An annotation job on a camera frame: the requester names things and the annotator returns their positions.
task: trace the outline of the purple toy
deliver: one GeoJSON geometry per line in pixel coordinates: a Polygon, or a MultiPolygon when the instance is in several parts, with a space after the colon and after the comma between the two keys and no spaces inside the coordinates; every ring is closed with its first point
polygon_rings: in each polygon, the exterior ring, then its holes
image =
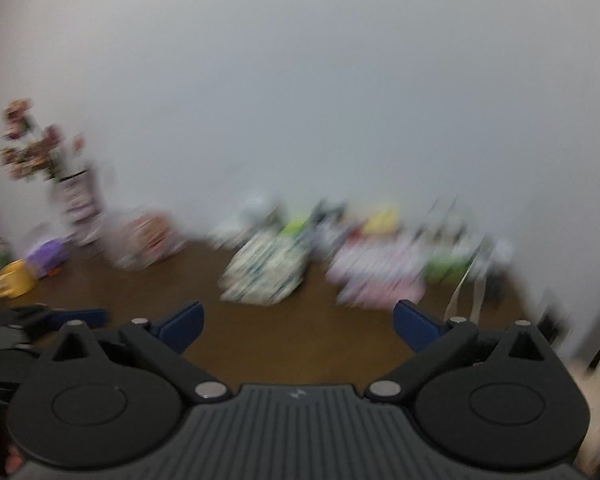
{"type": "Polygon", "coordinates": [[[50,240],[33,251],[27,261],[40,279],[59,267],[68,257],[69,251],[60,240],[50,240]]]}

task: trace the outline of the ribbed gray plate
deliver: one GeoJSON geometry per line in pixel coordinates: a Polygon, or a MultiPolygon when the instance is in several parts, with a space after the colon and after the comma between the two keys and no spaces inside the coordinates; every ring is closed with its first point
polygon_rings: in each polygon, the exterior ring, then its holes
{"type": "Polygon", "coordinates": [[[27,463],[16,480],[581,480],[570,466],[499,474],[431,449],[395,406],[343,386],[248,384],[194,408],[160,449],[126,466],[66,472],[27,463]]]}

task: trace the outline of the flower vase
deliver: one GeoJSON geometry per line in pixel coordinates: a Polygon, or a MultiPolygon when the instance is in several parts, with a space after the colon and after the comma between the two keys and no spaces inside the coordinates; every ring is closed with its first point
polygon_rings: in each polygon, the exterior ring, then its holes
{"type": "Polygon", "coordinates": [[[83,247],[98,239],[100,205],[95,192],[93,171],[83,170],[59,179],[56,196],[62,206],[62,216],[71,225],[71,240],[83,247]]]}

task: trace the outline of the metal screw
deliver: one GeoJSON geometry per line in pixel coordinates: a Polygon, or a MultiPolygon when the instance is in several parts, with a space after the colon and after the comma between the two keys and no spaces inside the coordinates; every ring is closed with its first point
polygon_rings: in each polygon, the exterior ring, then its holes
{"type": "Polygon", "coordinates": [[[371,383],[369,391],[378,397],[393,397],[402,391],[400,384],[395,381],[376,381],[371,383]]]}
{"type": "Polygon", "coordinates": [[[203,399],[217,399],[227,393],[227,389],[218,381],[205,381],[196,386],[195,392],[203,399]]]}

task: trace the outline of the wooden floor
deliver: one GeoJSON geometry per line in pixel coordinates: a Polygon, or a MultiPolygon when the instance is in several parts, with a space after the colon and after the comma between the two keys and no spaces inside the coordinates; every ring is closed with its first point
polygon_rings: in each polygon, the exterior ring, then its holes
{"type": "MultiPolygon", "coordinates": [[[[160,319],[187,302],[205,306],[205,329],[188,360],[236,388],[241,383],[353,383],[359,389],[412,355],[394,334],[389,312],[336,306],[337,287],[314,265],[291,297],[275,306],[219,301],[218,277],[232,254],[191,243],[181,253],[136,272],[113,269],[103,256],[76,256],[10,304],[41,301],[52,308],[107,308],[111,326],[133,317],[160,319]]],[[[442,316],[452,288],[433,286],[421,302],[442,316]]],[[[468,314],[470,292],[460,314],[468,314]]],[[[502,329],[524,317],[512,290],[480,325],[502,329]]]]}

